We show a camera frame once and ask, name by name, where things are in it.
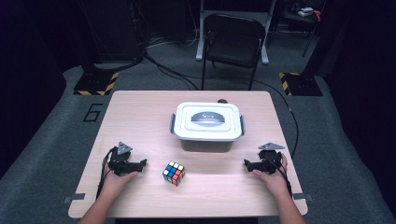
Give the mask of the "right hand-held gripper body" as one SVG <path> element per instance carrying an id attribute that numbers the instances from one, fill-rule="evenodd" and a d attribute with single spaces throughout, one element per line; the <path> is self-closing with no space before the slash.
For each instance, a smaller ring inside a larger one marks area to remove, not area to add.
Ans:
<path id="1" fill-rule="evenodd" d="M 278 149 L 284 149 L 284 147 L 275 143 L 267 143 L 259 147 L 259 158 L 261 162 L 258 170 L 273 174 L 282 165 L 282 156 Z"/>

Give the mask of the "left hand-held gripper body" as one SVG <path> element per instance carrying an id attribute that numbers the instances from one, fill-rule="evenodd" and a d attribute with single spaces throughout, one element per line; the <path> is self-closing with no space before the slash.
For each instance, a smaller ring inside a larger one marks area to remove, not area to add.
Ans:
<path id="1" fill-rule="evenodd" d="M 108 167 L 116 175 L 124 175 L 138 171 L 138 166 L 129 162 L 132 148 L 126 144 L 119 142 L 116 147 L 111 149 L 110 161 Z"/>

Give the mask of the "multicoloured puzzle cube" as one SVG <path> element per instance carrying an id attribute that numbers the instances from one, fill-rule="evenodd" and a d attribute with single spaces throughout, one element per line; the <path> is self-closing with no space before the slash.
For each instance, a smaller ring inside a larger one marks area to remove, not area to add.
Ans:
<path id="1" fill-rule="evenodd" d="M 178 186 L 185 174 L 183 165 L 175 161 L 169 161 L 163 170 L 163 179 L 174 186 Z"/>

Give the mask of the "translucent grey storage box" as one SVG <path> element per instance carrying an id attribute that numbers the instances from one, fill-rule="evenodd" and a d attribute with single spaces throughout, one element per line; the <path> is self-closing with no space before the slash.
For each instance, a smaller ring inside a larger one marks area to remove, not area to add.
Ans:
<path id="1" fill-rule="evenodd" d="M 233 141 L 218 142 L 181 140 L 181 146 L 185 151 L 189 152 L 225 153 L 232 148 Z"/>

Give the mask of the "white lid with grey handle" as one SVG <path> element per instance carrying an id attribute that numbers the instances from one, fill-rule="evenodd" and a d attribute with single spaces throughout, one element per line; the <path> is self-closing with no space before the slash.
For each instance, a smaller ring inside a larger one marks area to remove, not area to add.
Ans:
<path id="1" fill-rule="evenodd" d="M 184 102 L 171 117 L 170 132 L 180 140 L 233 142 L 246 127 L 233 104 Z"/>

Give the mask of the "person's left hand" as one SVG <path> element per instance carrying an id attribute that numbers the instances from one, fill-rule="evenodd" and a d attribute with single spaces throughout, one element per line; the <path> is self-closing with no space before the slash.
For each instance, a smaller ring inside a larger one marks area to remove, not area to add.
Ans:
<path id="1" fill-rule="evenodd" d="M 138 172 L 118 176 L 108 168 L 108 165 L 106 165 L 105 178 L 98 199 L 108 203 L 114 202 L 120 196 L 125 186 L 137 176 Z"/>

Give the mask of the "person's right hand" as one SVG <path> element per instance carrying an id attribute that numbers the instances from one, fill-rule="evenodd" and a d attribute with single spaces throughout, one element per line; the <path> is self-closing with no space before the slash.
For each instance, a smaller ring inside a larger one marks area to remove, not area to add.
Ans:
<path id="1" fill-rule="evenodd" d="M 269 191 L 276 199 L 281 197 L 286 197 L 286 198 L 290 197 L 288 184 L 285 179 L 285 176 L 287 175 L 288 162 L 284 154 L 282 154 L 281 161 L 282 161 L 282 165 L 279 171 L 276 171 L 271 175 L 263 173 L 259 170 L 252 171 L 252 173 L 255 176 L 257 176 L 259 179 L 261 179 L 264 182 L 265 186 L 269 189 Z"/>

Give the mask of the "grey tape strip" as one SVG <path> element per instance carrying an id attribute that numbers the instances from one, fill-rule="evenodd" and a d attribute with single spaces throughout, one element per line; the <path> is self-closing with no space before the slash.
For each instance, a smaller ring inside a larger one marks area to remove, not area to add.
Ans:
<path id="1" fill-rule="evenodd" d="M 312 202 L 314 201 L 314 198 L 312 197 L 311 194 L 305 194 L 305 193 L 293 193 L 292 197 L 294 200 L 306 200 L 307 202 Z"/>
<path id="2" fill-rule="evenodd" d="M 73 201 L 83 200 L 85 198 L 84 193 L 75 193 L 71 196 L 67 196 L 64 198 L 63 203 L 70 204 Z"/>

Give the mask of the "black base with hazard tape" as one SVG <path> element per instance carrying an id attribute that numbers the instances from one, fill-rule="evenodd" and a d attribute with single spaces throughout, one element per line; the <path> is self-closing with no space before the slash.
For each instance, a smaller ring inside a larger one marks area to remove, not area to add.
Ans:
<path id="1" fill-rule="evenodd" d="M 313 77 L 300 73 L 279 73 L 282 88 L 288 96 L 322 96 L 318 83 Z"/>
<path id="2" fill-rule="evenodd" d="M 104 73 L 99 75 L 84 74 L 74 88 L 77 95 L 109 95 L 115 86 L 119 73 Z"/>

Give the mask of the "black folding chair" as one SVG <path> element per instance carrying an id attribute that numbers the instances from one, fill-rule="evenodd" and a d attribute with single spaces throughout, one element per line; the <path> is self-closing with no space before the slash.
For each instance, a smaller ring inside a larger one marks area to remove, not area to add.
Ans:
<path id="1" fill-rule="evenodd" d="M 204 19 L 204 47 L 201 89 L 205 88 L 206 62 L 223 63 L 251 69 L 251 90 L 262 46 L 265 27 L 251 18 L 213 13 Z"/>

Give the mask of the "dark curtain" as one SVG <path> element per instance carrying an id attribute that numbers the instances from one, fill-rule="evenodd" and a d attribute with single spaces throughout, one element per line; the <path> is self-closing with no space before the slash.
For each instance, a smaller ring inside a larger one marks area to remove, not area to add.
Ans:
<path id="1" fill-rule="evenodd" d="M 72 20 L 66 0 L 0 0 L 0 178 L 64 93 Z"/>
<path id="2" fill-rule="evenodd" d="M 346 136 L 396 217 L 396 0 L 328 0 L 319 43 Z"/>

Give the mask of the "dark cabinet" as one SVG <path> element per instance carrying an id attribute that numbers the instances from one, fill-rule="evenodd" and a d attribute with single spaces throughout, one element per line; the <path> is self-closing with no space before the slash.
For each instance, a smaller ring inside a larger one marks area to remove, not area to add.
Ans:
<path id="1" fill-rule="evenodd" d="M 79 0 L 102 62 L 141 62 L 130 0 Z"/>

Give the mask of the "white and orange device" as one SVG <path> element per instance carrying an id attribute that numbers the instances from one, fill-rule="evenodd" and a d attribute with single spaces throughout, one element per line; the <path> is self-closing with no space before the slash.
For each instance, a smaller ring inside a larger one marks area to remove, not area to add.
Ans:
<path id="1" fill-rule="evenodd" d="M 321 20 L 321 12 L 318 10 L 314 10 L 312 7 L 302 7 L 297 14 L 301 17 L 309 17 L 314 21 Z"/>

